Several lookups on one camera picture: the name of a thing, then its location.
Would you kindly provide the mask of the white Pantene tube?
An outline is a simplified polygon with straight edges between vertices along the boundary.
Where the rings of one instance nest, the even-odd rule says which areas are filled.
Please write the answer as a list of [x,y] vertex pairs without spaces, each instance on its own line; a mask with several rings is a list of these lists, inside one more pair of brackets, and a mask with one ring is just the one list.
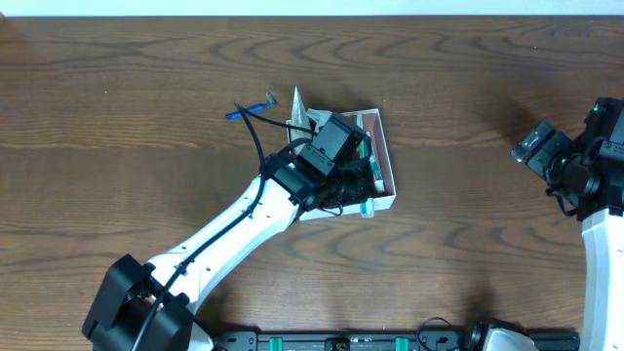
[[298,87],[294,87],[290,123],[292,125],[292,129],[290,129],[291,141],[299,138],[313,137],[313,130],[311,128],[309,118],[306,114],[303,100],[301,99],[301,96],[299,94]]

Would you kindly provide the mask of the blue disposable razor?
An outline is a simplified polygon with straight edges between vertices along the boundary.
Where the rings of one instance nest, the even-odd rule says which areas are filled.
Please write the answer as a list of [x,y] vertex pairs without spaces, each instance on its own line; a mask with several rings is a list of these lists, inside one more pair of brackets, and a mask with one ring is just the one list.
[[[270,106],[277,104],[277,100],[274,98],[272,94],[267,93],[266,98],[267,98],[267,102],[260,102],[260,103],[251,105],[249,107],[246,107],[245,108],[246,114],[251,114],[252,112],[256,113],[258,111],[264,110]],[[235,120],[235,119],[239,119],[240,117],[241,117],[241,113],[239,111],[230,112],[225,115],[225,118],[227,120]]]

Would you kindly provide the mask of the clear and blue pump bottle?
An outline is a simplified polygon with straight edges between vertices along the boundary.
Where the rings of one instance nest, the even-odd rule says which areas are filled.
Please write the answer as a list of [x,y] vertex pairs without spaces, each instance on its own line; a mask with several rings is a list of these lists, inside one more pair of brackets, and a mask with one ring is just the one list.
[[328,120],[332,116],[332,112],[328,110],[317,110],[309,108],[306,111],[306,115],[308,119],[314,123],[314,131],[316,133],[320,132],[321,128],[326,125]]

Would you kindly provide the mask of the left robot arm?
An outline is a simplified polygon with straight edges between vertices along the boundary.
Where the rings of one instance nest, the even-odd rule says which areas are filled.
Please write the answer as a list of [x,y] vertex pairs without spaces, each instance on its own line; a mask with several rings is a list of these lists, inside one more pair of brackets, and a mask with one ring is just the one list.
[[329,158],[303,147],[271,154],[229,208],[165,253],[139,263],[126,254],[107,270],[82,327],[96,350],[211,350],[195,314],[252,251],[301,215],[365,202],[370,161]]

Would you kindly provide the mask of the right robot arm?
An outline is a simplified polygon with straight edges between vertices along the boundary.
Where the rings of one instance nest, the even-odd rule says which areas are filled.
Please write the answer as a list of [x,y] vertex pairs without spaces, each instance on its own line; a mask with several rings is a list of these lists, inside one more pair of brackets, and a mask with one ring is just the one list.
[[545,194],[582,223],[586,285],[581,350],[623,348],[623,156],[589,124],[576,139],[542,122],[511,155],[545,180]]

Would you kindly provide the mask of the green and white toothbrush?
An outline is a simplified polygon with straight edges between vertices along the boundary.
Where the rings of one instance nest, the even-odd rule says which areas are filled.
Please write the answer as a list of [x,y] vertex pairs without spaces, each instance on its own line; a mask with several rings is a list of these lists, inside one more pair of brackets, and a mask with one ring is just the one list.
[[[364,118],[362,114],[357,115],[357,125],[363,129],[364,128]],[[365,159],[367,162],[370,161],[370,151],[371,148],[368,146],[368,142],[365,140],[360,146],[360,156],[362,159]],[[364,218],[373,218],[374,217],[374,205],[373,198],[369,197],[365,202],[360,205],[361,216]]]

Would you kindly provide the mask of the green and red toothpaste tube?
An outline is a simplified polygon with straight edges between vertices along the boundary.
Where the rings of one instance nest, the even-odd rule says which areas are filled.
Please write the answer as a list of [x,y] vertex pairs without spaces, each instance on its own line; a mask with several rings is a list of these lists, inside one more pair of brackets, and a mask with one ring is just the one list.
[[377,193],[384,193],[385,185],[384,185],[383,174],[380,169],[379,161],[377,159],[374,148],[372,148],[370,151],[370,168],[371,168],[372,175],[373,175],[373,184],[374,184],[375,191]]

